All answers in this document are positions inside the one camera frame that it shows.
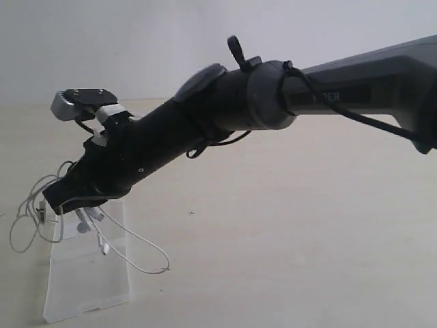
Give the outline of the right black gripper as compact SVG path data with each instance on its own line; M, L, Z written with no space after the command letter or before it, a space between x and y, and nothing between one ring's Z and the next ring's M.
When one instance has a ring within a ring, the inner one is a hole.
M129 134L142 119L137 115L97 119L102 129L84 142L83 156L65 178L42 191L56 215L97 207L109 199L125 196L132 189L133 183L125 181L130 167L126 151L131 144Z

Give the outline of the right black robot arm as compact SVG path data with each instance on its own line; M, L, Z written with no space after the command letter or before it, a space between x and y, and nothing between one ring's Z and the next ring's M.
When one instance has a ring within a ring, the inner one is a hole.
M238 68L215 63L198 71L142 117L102 88L57 92L61 121L97 120L84 154L43 190L58 215L97 207L130 192L179 156L236 141L236 132L281 130L301 115L345 116L436 148L436 37L428 36L305 69L290 61L247 59L235 36L227 45Z

